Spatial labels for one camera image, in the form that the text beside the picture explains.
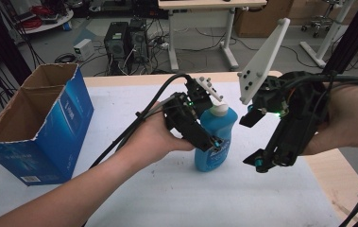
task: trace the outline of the forearm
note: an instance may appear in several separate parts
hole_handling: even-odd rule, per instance
[[[2,216],[0,226],[81,226],[141,168],[119,151],[72,181]]]

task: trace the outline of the red object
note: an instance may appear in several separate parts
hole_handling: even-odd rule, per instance
[[[31,7],[30,11],[36,15],[41,15],[41,16],[54,14],[54,12],[51,9],[49,9],[48,7],[44,7],[44,6]]]
[[[43,21],[38,16],[36,16],[29,20],[22,22],[22,27],[25,30],[32,30],[37,27],[40,27],[42,24],[43,24]]]

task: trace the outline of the office chair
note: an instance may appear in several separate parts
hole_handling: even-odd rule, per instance
[[[314,38],[319,37],[319,30],[321,27],[325,27],[326,31],[330,30],[330,27],[332,26],[333,19],[329,17],[330,13],[335,7],[341,7],[342,6],[342,0],[322,0],[323,2],[326,2],[329,4],[327,7],[325,13],[323,15],[317,15],[312,18],[310,21],[311,27],[315,28],[314,32]],[[302,26],[301,31],[306,31],[308,29],[307,26]]]

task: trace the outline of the black stand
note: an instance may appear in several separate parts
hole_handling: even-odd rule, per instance
[[[14,76],[16,81],[22,85],[31,74],[31,70],[26,64],[14,41],[10,38],[8,29],[0,18],[0,58]]]
[[[352,58],[358,52],[358,11],[349,24],[349,28],[344,34],[334,53],[327,62],[323,73],[334,70],[339,74],[344,73]]]

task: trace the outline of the human hand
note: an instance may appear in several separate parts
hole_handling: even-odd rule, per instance
[[[146,167],[170,151],[193,148],[190,142],[178,139],[166,128],[163,113],[158,112],[148,117],[118,152],[125,152],[137,165]]]
[[[302,155],[333,148],[358,148],[358,86],[341,86],[331,92],[329,122],[318,127]]]

